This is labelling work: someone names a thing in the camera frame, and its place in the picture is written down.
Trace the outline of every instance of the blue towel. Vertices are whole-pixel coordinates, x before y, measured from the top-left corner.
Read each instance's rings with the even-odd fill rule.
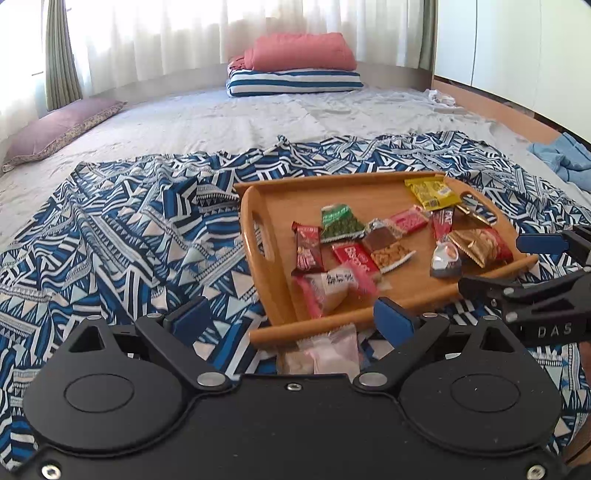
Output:
[[[564,133],[550,145],[532,143],[528,150],[561,179],[591,192],[591,153],[571,135]]]

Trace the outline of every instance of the green snack packet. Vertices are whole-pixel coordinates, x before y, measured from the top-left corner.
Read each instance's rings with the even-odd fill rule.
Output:
[[[322,207],[322,233],[320,242],[323,244],[336,242],[337,240],[361,238],[364,235],[365,225],[362,224],[349,205],[327,205]]]

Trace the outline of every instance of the wooden tray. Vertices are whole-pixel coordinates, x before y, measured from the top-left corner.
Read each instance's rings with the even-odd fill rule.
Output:
[[[256,346],[292,342],[311,335],[328,332],[348,323],[369,326],[373,319],[373,301],[350,296],[333,314],[310,319],[301,290],[292,282],[291,271],[296,265],[296,246],[291,223],[320,225],[320,209],[333,203],[346,203],[363,223],[373,218],[385,218],[416,204],[416,198],[404,185],[404,180],[424,177],[435,172],[364,173],[258,181],[235,185],[242,197],[240,224],[246,259],[252,278],[271,327],[250,332]],[[514,261],[483,270],[475,264],[463,267],[465,274],[487,277],[515,277],[537,262],[537,256],[525,255],[515,247],[517,233],[509,220],[485,196],[462,183],[446,178],[447,185],[457,194],[469,192],[498,219],[495,229],[513,252]],[[262,234],[265,254],[257,245],[255,222]],[[460,212],[454,217],[455,229],[482,226]],[[438,279],[429,275],[435,240],[431,228],[409,236],[405,244],[417,253],[408,262],[384,275],[392,289],[380,295],[390,297],[414,313],[433,310],[459,298],[454,279]],[[326,269],[336,267],[330,245],[322,246]]]

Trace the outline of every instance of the white wardrobe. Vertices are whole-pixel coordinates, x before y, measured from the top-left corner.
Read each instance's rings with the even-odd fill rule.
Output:
[[[439,0],[435,75],[591,141],[591,7],[584,0]]]

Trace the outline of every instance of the white cloth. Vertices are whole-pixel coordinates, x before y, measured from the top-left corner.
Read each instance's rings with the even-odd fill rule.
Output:
[[[253,147],[268,148],[280,134],[293,142],[309,142],[333,135],[373,138],[444,130],[460,130],[484,140],[591,208],[574,184],[563,182],[527,151],[527,140],[462,108],[429,101],[425,93],[363,89],[228,98],[219,89],[130,106],[51,157],[20,165],[0,177],[0,250],[83,161],[198,150],[237,154]]]
[[[32,75],[45,66],[42,16],[42,0],[0,4],[0,141],[37,118]]]
[[[423,0],[68,0],[84,95],[226,63],[260,35],[343,33],[357,60],[418,67]]]

